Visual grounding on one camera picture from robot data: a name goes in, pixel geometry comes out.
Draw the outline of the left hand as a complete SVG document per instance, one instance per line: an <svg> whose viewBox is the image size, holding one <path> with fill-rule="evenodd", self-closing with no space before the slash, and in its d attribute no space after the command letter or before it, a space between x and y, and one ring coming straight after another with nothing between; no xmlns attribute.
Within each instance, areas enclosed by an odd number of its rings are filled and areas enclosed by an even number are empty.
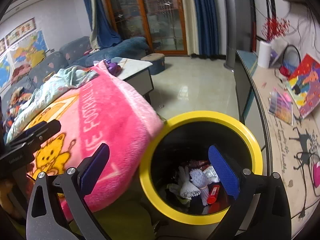
<svg viewBox="0 0 320 240"><path fill-rule="evenodd" d="M1 208L12 218L26 219L34 181L28 174L1 179Z"/></svg>

